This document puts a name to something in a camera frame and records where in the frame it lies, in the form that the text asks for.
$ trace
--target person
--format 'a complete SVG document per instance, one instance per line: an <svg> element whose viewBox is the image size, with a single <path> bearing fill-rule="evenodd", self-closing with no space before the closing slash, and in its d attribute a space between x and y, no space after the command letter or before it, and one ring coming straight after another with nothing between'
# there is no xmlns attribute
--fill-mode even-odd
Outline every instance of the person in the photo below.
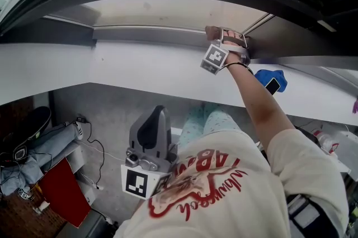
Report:
<svg viewBox="0 0 358 238"><path fill-rule="evenodd" d="M237 62L230 53L225 63ZM220 106L192 111L168 184L115 237L342 237L348 205L337 168L244 66L228 70L267 160Z"/></svg>

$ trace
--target hand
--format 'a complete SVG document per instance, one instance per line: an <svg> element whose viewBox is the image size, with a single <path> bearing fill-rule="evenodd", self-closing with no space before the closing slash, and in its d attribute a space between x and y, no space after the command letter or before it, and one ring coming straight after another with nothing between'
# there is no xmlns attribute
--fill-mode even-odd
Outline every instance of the hand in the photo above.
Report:
<svg viewBox="0 0 358 238"><path fill-rule="evenodd" d="M236 37L237 39L240 39L241 36L237 32L233 32L232 30L229 30L228 32L224 31L224 36L230 36L230 37ZM235 42L227 41L225 40L223 42L224 44L234 45L234 46L240 46L236 44ZM236 53L229 53L228 57L226 57L225 64L233 63L233 62L241 62L240 56Z"/></svg>

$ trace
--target white cable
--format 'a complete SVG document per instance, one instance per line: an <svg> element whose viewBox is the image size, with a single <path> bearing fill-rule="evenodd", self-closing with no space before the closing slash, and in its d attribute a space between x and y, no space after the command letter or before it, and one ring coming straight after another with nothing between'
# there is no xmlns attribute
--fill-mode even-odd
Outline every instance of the white cable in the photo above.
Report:
<svg viewBox="0 0 358 238"><path fill-rule="evenodd" d="M80 174L82 174L82 176L85 178L86 181L88 181L89 183L95 184L95 182L89 178L88 176L84 175L83 173L81 173L81 171L78 171Z"/></svg>
<svg viewBox="0 0 358 238"><path fill-rule="evenodd" d="M79 141L79 140L75 140L75 141L76 141L76 142L81 142L83 145L88 146L88 147L90 147L90 148L92 148L92 149L95 149L95 150L98 151L99 153L103 154L103 151L100 151L98 148L96 148L96 147L94 147L94 146L89 146L89 145L85 144L83 141ZM116 159L116 160L120 160L120 161L125 162L125 160L116 158L115 156L112 156L112 155L109 154L109 153L104 152L104 154L109 155L109 156L111 156L112 158L114 158L114 159Z"/></svg>

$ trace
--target wristband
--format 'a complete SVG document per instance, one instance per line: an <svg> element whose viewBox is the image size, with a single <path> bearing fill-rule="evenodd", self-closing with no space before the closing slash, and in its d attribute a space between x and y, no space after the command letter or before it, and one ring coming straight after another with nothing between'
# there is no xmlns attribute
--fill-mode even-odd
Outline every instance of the wristband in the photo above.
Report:
<svg viewBox="0 0 358 238"><path fill-rule="evenodd" d="M225 67L229 67L230 65L233 65L233 64L238 64L238 65L244 66L253 75L252 70L248 66L246 66L245 64L243 64L241 62L231 62L231 63L225 64L223 67L220 68L220 70L223 70Z"/></svg>

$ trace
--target white t-shirt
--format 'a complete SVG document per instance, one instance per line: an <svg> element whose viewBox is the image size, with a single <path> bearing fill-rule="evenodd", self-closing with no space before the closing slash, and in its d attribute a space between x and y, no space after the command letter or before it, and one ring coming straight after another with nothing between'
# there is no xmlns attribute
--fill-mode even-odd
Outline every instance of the white t-shirt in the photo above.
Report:
<svg viewBox="0 0 358 238"><path fill-rule="evenodd" d="M291 194L323 201L337 231L347 227L340 173L298 130L271 140L270 165L251 138L236 130L202 137L179 157L165 190L145 201L115 237L290 237Z"/></svg>

